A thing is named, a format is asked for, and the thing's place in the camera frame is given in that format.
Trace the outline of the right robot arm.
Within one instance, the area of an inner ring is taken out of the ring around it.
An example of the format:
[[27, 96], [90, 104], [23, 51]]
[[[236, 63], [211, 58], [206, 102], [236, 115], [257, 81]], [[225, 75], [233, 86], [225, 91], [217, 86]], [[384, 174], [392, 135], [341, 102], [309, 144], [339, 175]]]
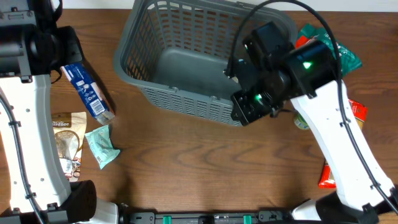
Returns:
[[317, 140], [336, 191], [308, 200], [290, 213], [293, 223], [377, 223], [397, 206], [397, 189], [375, 160], [355, 120], [336, 60], [319, 40], [295, 49], [269, 22], [243, 45], [248, 62], [232, 59], [226, 74], [241, 89], [231, 97], [232, 118], [248, 125], [274, 116], [290, 101]]

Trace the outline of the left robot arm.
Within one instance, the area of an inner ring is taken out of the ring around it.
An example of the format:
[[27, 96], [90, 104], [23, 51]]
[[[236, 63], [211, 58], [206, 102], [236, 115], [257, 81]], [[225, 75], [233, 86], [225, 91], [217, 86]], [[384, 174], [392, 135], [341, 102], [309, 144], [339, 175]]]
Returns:
[[50, 0], [1, 2], [1, 144], [11, 180], [2, 223], [119, 223], [119, 207], [92, 181], [69, 182], [50, 112], [51, 73], [84, 58], [63, 7]]

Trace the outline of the grey plastic basket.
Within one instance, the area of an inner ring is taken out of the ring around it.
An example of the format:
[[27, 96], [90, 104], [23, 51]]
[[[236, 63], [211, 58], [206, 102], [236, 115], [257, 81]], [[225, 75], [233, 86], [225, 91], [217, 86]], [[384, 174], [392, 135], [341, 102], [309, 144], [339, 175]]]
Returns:
[[230, 55], [247, 58], [235, 35], [274, 22], [291, 42], [297, 25], [264, 7], [245, 23], [252, 5], [232, 1], [136, 0], [114, 55], [118, 77], [138, 87], [153, 105], [232, 126], [231, 95], [238, 83], [223, 72]]

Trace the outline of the green Nescafe coffee bag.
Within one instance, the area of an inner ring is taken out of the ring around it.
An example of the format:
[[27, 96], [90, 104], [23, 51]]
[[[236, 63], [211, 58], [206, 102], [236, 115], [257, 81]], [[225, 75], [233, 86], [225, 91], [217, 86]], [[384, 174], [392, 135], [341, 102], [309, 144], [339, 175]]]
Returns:
[[[299, 48], [300, 46], [305, 45], [315, 39], [322, 41], [333, 52], [333, 44], [325, 28], [316, 28], [311, 24], [305, 24], [300, 30], [295, 47]], [[342, 77], [345, 77], [350, 72], [353, 72], [363, 66], [361, 59], [346, 46], [339, 42], [337, 42], [336, 45], [341, 58]]]

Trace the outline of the blue rectangular carton box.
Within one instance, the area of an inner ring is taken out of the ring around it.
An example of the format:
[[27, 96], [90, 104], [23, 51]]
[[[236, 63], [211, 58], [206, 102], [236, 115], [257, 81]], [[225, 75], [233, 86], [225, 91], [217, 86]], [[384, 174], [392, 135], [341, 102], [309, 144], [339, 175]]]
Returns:
[[73, 85], [86, 109], [97, 122], [105, 125], [115, 118], [101, 89], [82, 63], [62, 66], [61, 71]]

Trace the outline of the green lidded jar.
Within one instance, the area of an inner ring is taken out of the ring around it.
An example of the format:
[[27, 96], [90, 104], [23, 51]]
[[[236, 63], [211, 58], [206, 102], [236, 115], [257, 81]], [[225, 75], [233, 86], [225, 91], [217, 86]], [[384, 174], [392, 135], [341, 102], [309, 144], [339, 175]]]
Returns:
[[301, 130], [309, 130], [310, 127], [307, 124], [307, 122], [305, 121], [305, 119], [302, 117], [302, 115], [300, 113], [296, 113], [294, 116], [294, 124], [296, 125], [296, 127], [298, 127]]

